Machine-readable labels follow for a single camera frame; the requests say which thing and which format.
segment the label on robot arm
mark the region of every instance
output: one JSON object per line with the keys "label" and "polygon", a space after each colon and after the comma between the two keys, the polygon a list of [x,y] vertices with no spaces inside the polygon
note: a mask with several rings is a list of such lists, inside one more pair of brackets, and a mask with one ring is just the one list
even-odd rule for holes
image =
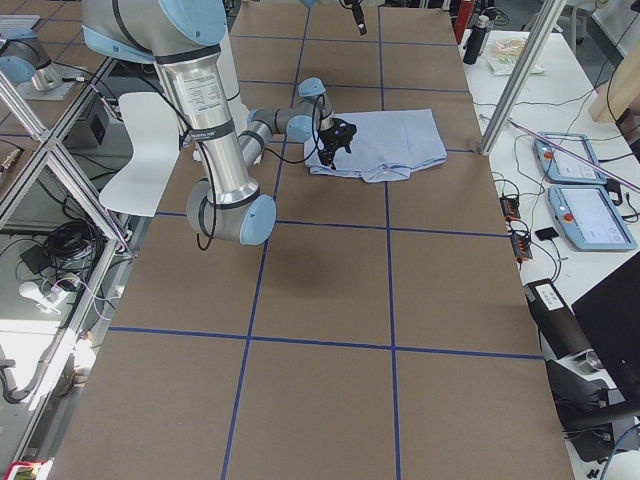
{"label": "label on robot arm", "polygon": [[213,74],[197,78],[176,78],[173,84],[186,115],[196,115],[222,104],[222,89]]}
{"label": "label on robot arm", "polygon": [[551,288],[551,285],[538,285],[536,290],[548,310],[558,310],[564,307],[562,301],[558,298],[558,295],[556,295],[556,292]]}

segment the blue cable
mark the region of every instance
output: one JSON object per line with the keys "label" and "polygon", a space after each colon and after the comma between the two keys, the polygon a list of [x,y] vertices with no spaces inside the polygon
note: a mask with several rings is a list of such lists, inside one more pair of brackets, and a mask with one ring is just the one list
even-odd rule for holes
{"label": "blue cable", "polygon": [[618,451],[618,448],[620,448],[620,444],[622,443],[622,441],[627,438],[628,435],[631,434],[631,432],[633,432],[634,430],[637,430],[640,428],[640,423],[632,426],[631,428],[629,428],[626,432],[624,432],[620,438],[618,439],[618,441],[615,443],[615,445],[613,446],[613,450],[611,450],[611,455],[609,455],[609,458],[607,458],[607,463],[604,464],[604,468],[602,469],[602,475],[600,476],[600,480],[604,480],[604,477],[607,474],[607,470],[609,470],[609,465],[611,465],[611,460],[613,460],[613,456],[616,454],[616,452]]}

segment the blue-framed tablet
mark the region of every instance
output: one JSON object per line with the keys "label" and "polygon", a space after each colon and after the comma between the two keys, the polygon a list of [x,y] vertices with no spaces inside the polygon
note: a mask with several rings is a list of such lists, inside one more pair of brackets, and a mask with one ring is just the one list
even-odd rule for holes
{"label": "blue-framed tablet", "polygon": [[635,250],[637,243],[599,185],[549,187],[549,203],[566,238],[578,250]]}
{"label": "blue-framed tablet", "polygon": [[[540,132],[554,143],[561,144],[567,150],[600,165],[591,142],[585,135],[575,133]],[[579,162],[571,155],[556,150],[548,143],[535,139],[533,149],[540,162],[542,171],[551,183],[569,183],[579,185],[605,185],[607,179],[593,168]]]}

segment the chair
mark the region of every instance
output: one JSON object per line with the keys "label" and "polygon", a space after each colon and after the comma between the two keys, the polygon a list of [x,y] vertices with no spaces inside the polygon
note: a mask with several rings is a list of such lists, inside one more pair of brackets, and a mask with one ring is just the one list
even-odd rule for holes
{"label": "chair", "polygon": [[[575,55],[576,53],[576,45],[582,43],[584,37],[587,34],[587,20],[598,10],[599,8],[604,7],[609,0],[568,0],[565,7],[562,9],[562,13],[560,13],[560,17],[567,18],[571,21],[571,51]],[[538,18],[538,13],[536,13],[529,23],[527,23],[524,27],[524,30],[531,30],[533,23]],[[578,29],[578,19],[580,20],[580,36],[578,37],[577,29]]]}

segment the folded towel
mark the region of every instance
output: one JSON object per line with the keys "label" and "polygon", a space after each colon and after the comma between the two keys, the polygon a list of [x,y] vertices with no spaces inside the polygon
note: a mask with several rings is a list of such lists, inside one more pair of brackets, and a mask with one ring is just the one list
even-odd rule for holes
{"label": "folded towel", "polygon": [[[317,154],[305,162],[312,174],[362,178],[365,182],[406,180],[411,172],[443,163],[447,152],[440,140],[431,110],[344,113],[358,132],[351,154],[336,152],[336,169],[320,163]],[[313,139],[304,144],[305,157],[314,149]]]}

